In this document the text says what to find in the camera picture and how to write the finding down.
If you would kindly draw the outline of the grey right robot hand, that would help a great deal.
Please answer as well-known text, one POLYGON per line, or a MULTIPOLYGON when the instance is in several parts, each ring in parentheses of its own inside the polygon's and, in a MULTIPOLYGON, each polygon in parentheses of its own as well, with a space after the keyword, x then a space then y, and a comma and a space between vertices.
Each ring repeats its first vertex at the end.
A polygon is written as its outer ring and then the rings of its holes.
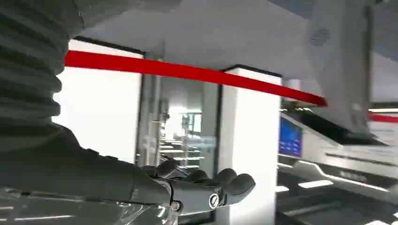
POLYGON ((139 167, 80 146, 66 127, 0 126, 0 184, 41 192, 142 205, 177 202, 196 214, 241 202, 256 183, 249 174, 222 170, 213 179, 198 170, 173 178, 177 162, 139 167))

